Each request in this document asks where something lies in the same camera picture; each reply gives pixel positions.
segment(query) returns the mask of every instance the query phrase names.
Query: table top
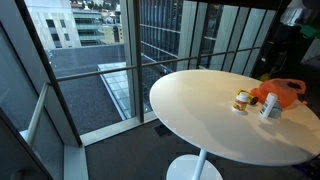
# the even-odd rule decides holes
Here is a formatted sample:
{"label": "table top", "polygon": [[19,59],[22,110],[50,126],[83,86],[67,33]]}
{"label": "table top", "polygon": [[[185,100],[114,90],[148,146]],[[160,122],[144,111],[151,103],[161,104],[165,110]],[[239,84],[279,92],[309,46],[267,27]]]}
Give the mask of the table top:
{"label": "table top", "polygon": [[212,70],[166,75],[151,88],[155,114],[172,132],[209,153],[238,162],[284,166],[320,153],[320,121],[300,101],[277,120],[259,115],[260,103],[246,114],[232,111],[236,92],[259,87],[249,77]]}

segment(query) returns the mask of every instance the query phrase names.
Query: white container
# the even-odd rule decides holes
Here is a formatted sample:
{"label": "white container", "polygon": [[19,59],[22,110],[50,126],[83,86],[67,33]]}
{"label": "white container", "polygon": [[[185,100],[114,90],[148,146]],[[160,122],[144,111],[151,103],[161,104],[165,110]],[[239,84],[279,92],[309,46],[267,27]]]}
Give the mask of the white container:
{"label": "white container", "polygon": [[237,112],[244,112],[246,110],[247,103],[248,103],[248,94],[245,92],[241,92],[236,97],[236,100],[233,104],[233,110]]}
{"label": "white container", "polygon": [[277,102],[278,96],[274,93],[269,93],[266,101],[264,102],[262,109],[260,110],[260,115],[264,118],[267,118],[274,106]]}

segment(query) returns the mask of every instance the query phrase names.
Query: gray carpet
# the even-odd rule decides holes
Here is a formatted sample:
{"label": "gray carpet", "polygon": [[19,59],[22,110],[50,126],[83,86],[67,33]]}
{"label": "gray carpet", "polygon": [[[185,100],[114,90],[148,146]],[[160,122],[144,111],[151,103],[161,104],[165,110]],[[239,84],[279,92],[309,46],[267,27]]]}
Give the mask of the gray carpet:
{"label": "gray carpet", "polygon": [[[170,163],[199,149],[174,134],[159,137],[156,120],[86,147],[91,180],[164,180]],[[292,167],[253,166],[208,154],[225,180],[295,180],[303,174]]]}

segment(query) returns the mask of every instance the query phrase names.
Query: plastic bag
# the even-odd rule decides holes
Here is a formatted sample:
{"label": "plastic bag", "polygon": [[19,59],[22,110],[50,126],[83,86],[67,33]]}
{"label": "plastic bag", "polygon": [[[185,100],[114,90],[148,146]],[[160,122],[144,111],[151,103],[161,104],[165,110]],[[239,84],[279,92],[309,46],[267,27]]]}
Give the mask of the plastic bag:
{"label": "plastic bag", "polygon": [[296,99],[297,94],[304,94],[306,85],[301,80],[296,79],[271,79],[260,84],[259,88],[251,90],[251,94],[259,98],[260,103],[264,103],[269,92],[278,95],[278,100],[282,108],[290,106]]}

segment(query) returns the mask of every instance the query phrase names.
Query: table base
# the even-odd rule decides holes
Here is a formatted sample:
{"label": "table base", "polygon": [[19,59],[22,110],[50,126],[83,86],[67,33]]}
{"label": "table base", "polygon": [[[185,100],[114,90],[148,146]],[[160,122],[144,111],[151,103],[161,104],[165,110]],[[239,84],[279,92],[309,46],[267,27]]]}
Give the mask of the table base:
{"label": "table base", "polygon": [[[199,156],[183,155],[175,159],[169,166],[167,180],[192,179]],[[222,180],[219,171],[209,162],[205,161],[200,180]]]}

